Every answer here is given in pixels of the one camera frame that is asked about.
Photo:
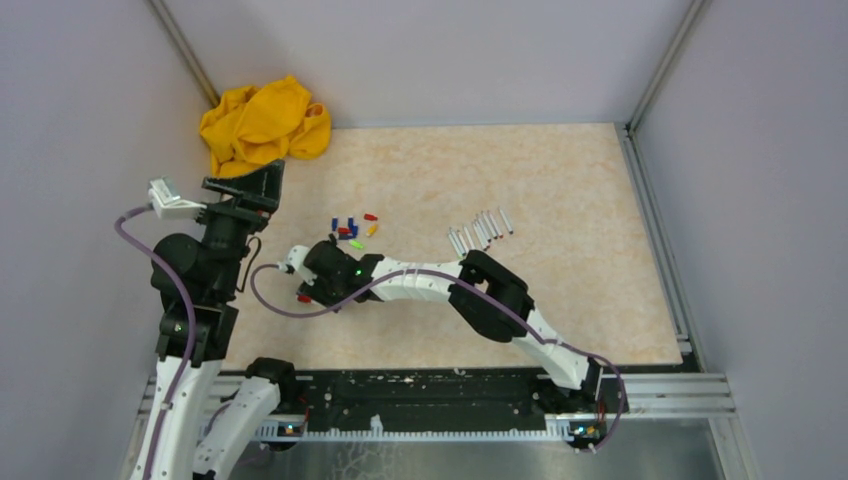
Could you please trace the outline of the red cap marker pen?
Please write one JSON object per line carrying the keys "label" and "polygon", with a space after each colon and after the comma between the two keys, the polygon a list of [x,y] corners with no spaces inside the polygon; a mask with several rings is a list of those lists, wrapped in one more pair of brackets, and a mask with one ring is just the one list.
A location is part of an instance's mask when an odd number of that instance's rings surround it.
{"label": "red cap marker pen", "polygon": [[504,238],[504,235],[503,235],[503,233],[502,233],[502,231],[501,231],[501,229],[500,229],[500,227],[499,227],[499,225],[498,225],[498,223],[497,223],[497,220],[496,220],[496,218],[495,218],[494,214],[493,214],[491,211],[487,211],[487,212],[486,212],[486,215],[487,215],[487,217],[488,217],[488,220],[489,220],[489,222],[490,222],[490,224],[491,224],[491,228],[493,229],[495,236],[496,236],[498,239],[503,239],[503,238]]}

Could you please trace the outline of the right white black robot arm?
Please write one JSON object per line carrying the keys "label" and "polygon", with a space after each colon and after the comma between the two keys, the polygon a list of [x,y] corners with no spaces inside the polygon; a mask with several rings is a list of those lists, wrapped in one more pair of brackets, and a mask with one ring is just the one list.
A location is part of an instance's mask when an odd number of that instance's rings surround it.
{"label": "right white black robot arm", "polygon": [[451,306],[481,337],[511,344],[535,360],[576,412],[590,411],[602,398],[601,366],[566,344],[544,318],[516,274],[486,252],[472,250],[461,260],[401,261],[381,254],[356,259],[324,240],[297,245],[283,262],[298,275],[299,294],[338,310],[346,302],[424,301]]}

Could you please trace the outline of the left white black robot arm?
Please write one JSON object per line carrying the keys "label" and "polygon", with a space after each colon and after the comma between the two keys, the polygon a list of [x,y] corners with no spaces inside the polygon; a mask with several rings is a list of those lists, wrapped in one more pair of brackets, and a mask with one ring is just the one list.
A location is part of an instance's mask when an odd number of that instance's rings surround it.
{"label": "left white black robot arm", "polygon": [[[262,231],[282,197],[285,163],[273,160],[231,178],[206,177],[202,189],[220,200],[193,201],[178,194],[166,177],[150,181],[148,201],[123,214],[116,233],[151,261],[151,286],[163,307],[156,343],[153,404],[134,479],[226,479],[272,411],[292,411],[300,388],[291,363],[258,358],[232,405],[201,434],[203,405],[222,370],[238,311],[233,301],[244,289],[242,262],[248,242]],[[125,223],[153,212],[162,220],[187,219],[203,227],[196,239],[173,233],[149,248]]]}

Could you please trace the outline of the yellow cap marker pen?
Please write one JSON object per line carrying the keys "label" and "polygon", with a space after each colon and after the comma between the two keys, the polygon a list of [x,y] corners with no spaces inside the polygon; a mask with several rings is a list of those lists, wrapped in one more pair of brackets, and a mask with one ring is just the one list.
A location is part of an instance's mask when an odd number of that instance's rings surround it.
{"label": "yellow cap marker pen", "polygon": [[465,249],[464,249],[464,247],[463,247],[462,243],[460,242],[460,239],[459,239],[459,237],[457,236],[457,233],[456,233],[453,229],[451,229],[451,230],[450,230],[450,232],[449,232],[449,234],[450,234],[451,240],[452,240],[452,241],[453,241],[453,243],[454,243],[454,246],[456,247],[457,255],[458,255],[460,258],[464,258],[464,257],[465,257],[465,254],[466,254],[466,251],[465,251]]}

